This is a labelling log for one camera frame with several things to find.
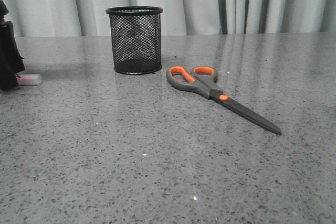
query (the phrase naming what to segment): gray handle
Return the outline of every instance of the gray handle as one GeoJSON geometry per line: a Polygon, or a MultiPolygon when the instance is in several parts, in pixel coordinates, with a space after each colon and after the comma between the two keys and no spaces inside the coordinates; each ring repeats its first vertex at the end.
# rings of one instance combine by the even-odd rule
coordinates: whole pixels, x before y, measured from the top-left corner
{"type": "Polygon", "coordinates": [[[206,99],[210,98],[210,88],[192,77],[183,67],[174,66],[167,69],[167,80],[171,86],[181,91],[197,93],[206,99]],[[183,76],[184,81],[178,80],[174,75],[183,76]]]}
{"type": "Polygon", "coordinates": [[[190,74],[210,88],[211,93],[223,93],[222,89],[216,84],[218,74],[211,67],[199,66],[190,71],[190,74]]]}

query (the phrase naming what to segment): granite surface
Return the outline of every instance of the granite surface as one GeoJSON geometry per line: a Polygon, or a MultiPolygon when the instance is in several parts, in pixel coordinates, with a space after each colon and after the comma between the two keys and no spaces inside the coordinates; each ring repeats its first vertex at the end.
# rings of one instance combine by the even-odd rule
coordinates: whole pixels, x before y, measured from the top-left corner
{"type": "Polygon", "coordinates": [[[336,33],[162,38],[113,71],[109,37],[17,38],[40,86],[0,91],[0,223],[336,223],[336,33]],[[206,65],[267,132],[165,71],[206,65]]]}

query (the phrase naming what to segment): curtain fold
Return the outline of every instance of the curtain fold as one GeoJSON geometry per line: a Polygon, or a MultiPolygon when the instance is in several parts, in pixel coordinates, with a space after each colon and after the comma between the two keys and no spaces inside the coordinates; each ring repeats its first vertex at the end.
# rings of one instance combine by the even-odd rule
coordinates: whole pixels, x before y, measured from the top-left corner
{"type": "Polygon", "coordinates": [[[105,9],[159,6],[162,35],[336,31],[336,0],[3,0],[15,36],[109,36],[105,9]]]}

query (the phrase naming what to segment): black object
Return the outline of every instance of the black object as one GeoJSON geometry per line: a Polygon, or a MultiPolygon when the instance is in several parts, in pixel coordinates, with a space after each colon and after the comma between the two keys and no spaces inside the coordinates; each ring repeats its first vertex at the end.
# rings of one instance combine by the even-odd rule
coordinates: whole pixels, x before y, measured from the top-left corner
{"type": "Polygon", "coordinates": [[[8,10],[0,1],[0,89],[7,91],[18,86],[16,74],[25,70],[14,38],[13,24],[5,21],[8,10]]]}
{"type": "Polygon", "coordinates": [[[153,73],[161,66],[162,8],[115,7],[110,15],[114,70],[124,74],[153,73]]]}

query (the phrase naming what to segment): pink eraser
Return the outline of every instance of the pink eraser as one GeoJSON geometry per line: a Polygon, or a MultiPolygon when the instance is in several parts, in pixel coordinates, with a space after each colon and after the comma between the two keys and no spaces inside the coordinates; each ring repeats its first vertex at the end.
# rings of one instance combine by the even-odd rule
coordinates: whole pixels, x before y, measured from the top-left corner
{"type": "Polygon", "coordinates": [[[42,83],[42,77],[39,74],[20,74],[16,80],[21,86],[38,86],[42,83]]]}

